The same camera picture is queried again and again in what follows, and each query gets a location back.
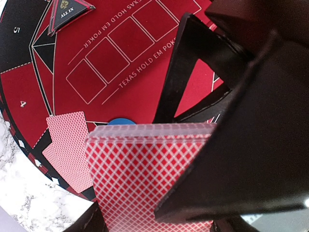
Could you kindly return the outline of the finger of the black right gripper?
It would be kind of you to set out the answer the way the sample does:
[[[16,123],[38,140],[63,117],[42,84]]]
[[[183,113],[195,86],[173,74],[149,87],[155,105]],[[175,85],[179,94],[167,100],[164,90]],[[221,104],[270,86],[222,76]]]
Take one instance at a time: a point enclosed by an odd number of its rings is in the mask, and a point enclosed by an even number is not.
[[[165,223],[305,209],[309,50],[270,36],[211,137],[154,210]]]
[[[181,17],[154,123],[204,122],[223,113],[248,63],[272,31],[305,51],[309,49],[306,0],[213,0],[205,16],[215,25],[213,29],[192,13]],[[223,84],[178,115],[198,63]]]

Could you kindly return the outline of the single red playing card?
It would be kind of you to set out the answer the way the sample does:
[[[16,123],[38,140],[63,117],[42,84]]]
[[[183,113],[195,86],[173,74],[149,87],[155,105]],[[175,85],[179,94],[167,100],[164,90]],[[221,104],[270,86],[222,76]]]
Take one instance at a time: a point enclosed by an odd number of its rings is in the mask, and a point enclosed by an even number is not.
[[[83,150],[50,144],[42,154],[76,193],[93,186]]]

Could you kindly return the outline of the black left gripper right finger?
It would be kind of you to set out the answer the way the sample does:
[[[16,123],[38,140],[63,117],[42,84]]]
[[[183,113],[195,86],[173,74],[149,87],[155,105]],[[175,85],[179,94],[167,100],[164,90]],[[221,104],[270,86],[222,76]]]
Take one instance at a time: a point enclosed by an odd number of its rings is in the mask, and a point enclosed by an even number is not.
[[[241,217],[231,217],[214,220],[213,232],[259,232]]]

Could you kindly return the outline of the red playing card deck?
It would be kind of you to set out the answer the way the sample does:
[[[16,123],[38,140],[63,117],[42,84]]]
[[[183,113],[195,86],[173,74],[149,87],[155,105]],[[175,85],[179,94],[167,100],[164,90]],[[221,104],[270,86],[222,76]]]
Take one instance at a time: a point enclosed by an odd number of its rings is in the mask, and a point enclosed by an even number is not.
[[[159,201],[211,136],[214,123],[99,126],[85,141],[94,192],[110,232],[208,232],[211,222],[155,220]]]

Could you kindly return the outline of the triangular all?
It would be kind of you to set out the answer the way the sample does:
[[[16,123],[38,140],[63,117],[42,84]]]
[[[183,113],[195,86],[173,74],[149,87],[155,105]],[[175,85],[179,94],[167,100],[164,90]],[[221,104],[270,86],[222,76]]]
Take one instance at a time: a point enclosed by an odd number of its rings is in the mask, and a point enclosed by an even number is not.
[[[48,35],[53,36],[74,20],[94,9],[95,6],[85,0],[54,0]]]

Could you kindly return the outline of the blue small blind button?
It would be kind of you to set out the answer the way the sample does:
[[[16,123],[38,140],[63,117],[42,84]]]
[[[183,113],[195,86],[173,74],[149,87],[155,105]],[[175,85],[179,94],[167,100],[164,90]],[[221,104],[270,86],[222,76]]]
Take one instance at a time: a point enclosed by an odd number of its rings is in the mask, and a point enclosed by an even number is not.
[[[108,126],[111,125],[135,125],[136,123],[128,118],[123,118],[123,117],[119,117],[119,118],[115,118],[113,120],[111,120],[110,122],[108,122]]]

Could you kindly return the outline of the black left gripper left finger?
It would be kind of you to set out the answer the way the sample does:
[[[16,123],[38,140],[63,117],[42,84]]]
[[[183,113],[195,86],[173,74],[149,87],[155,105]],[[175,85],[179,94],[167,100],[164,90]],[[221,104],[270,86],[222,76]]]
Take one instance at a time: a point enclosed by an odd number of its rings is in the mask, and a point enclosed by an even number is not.
[[[64,232],[105,232],[106,224],[97,202],[93,203]]]

